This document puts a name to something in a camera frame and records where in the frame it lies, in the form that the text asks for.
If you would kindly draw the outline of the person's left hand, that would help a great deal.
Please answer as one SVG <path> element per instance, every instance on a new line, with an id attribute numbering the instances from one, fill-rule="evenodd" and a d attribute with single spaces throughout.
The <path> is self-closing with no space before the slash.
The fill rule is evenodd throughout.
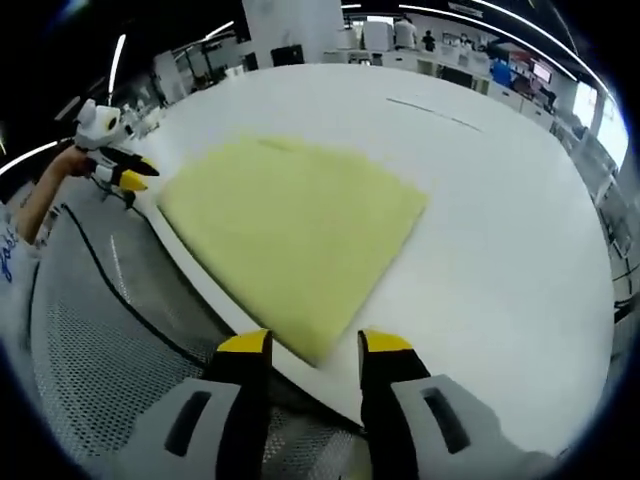
<path id="1" fill-rule="evenodd" d="M 62 150 L 52 161 L 51 167 L 60 177 L 88 177 L 93 173 L 92 160 L 75 146 Z"/>

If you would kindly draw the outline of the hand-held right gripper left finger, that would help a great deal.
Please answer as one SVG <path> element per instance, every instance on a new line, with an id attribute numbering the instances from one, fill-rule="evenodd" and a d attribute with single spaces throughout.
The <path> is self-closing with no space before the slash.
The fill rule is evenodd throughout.
<path id="1" fill-rule="evenodd" d="M 270 421 L 272 333 L 221 343 L 200 379 L 138 417 L 119 452 L 121 479 L 258 479 Z"/>

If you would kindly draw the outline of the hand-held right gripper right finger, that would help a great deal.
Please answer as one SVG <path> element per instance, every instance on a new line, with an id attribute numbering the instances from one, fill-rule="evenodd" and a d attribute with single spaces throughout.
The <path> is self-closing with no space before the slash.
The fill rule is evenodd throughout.
<path id="1" fill-rule="evenodd" d="M 432 375 L 404 338 L 358 333 L 361 421 L 375 479 L 544 479 L 552 456 L 525 451 L 485 403 Z"/>

